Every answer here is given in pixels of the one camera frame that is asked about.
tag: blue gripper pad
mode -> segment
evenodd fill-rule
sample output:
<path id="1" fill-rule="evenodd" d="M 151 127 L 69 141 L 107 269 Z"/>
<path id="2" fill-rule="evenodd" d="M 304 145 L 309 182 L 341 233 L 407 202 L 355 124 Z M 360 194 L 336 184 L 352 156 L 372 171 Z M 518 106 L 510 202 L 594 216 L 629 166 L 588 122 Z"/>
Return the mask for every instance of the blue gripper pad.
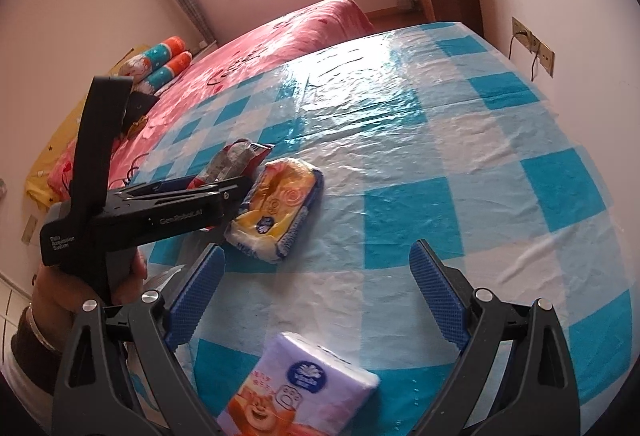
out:
<path id="1" fill-rule="evenodd" d="M 463 351 L 470 338 L 466 330 L 466 309 L 431 254 L 419 242 L 411 246 L 409 268 L 442 336 Z"/>
<path id="2" fill-rule="evenodd" d="M 171 352 L 191 340 L 205 308 L 225 274 L 225 253 L 214 245 L 204 255 L 166 314 L 164 343 Z"/>

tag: metal screw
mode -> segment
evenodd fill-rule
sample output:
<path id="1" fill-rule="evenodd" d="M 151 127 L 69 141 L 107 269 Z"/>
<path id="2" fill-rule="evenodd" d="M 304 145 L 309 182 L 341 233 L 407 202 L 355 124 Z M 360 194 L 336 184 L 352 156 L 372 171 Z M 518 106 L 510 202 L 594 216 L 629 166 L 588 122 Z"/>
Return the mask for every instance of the metal screw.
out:
<path id="1" fill-rule="evenodd" d="M 554 307 L 553 303 L 549 301 L 549 299 L 538 299 L 538 306 L 540 306 L 543 310 L 549 311 Z"/>
<path id="2" fill-rule="evenodd" d="M 93 311 L 98 307 L 98 303 L 96 302 L 95 299 L 89 299 L 88 301 L 84 301 L 84 304 L 82 304 L 82 309 L 84 311 Z"/>
<path id="3" fill-rule="evenodd" d="M 494 298 L 494 294 L 486 288 L 481 288 L 476 292 L 476 299 L 482 302 L 491 302 Z"/>
<path id="4" fill-rule="evenodd" d="M 156 290 L 148 290 L 142 294 L 142 302 L 145 302 L 147 304 L 156 302 L 159 297 L 160 294 Z"/>

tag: person's left hand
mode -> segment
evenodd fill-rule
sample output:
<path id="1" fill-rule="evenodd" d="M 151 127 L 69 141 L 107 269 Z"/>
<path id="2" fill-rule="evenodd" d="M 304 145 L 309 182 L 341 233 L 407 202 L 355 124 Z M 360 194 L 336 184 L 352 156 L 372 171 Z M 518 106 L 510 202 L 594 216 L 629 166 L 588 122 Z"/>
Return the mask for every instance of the person's left hand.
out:
<path id="1" fill-rule="evenodd" d="M 113 304 L 135 301 L 142 293 L 146 277 L 146 259 L 138 250 L 131 263 L 131 274 L 111 297 Z M 87 299 L 101 302 L 98 294 L 78 277 L 40 264 L 31 300 L 33 320 L 47 341 L 60 352 L 71 332 L 74 314 Z"/>

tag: checkered tablecloth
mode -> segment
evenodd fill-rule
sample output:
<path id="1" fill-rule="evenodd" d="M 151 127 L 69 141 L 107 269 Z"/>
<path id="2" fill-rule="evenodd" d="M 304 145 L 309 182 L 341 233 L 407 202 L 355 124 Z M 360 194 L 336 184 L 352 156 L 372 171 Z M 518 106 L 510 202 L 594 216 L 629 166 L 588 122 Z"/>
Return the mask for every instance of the checkered tablecloth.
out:
<path id="1" fill-rule="evenodd" d="M 198 393 L 218 414 L 265 341 L 291 330 L 377 373 L 348 429 L 405 435 L 456 348 L 408 268 L 425 238 L 474 287 L 553 301 L 568 338 L 583 430 L 638 356 L 636 270 L 586 152 L 535 87 L 458 23 L 356 39 L 309 54 L 192 108 L 136 182 L 196 174 L 226 143 L 274 143 L 324 173 L 322 199 L 274 266 L 225 247 L 227 272 L 191 343 Z M 190 263 L 201 234 L 148 245 L 156 269 Z M 476 408 L 486 415 L 508 346 Z"/>

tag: pink bedspread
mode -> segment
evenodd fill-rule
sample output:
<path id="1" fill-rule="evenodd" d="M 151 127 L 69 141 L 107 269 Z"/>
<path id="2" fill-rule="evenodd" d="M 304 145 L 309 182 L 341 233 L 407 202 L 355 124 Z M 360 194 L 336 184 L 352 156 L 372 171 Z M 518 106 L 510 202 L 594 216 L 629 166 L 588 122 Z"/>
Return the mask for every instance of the pink bedspread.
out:
<path id="1" fill-rule="evenodd" d="M 134 159 L 151 151 L 169 127 L 202 100 L 292 59 L 373 33 L 353 0 L 325 0 L 225 44 L 187 68 L 160 97 L 144 129 L 114 153 L 109 181 L 126 177 Z"/>

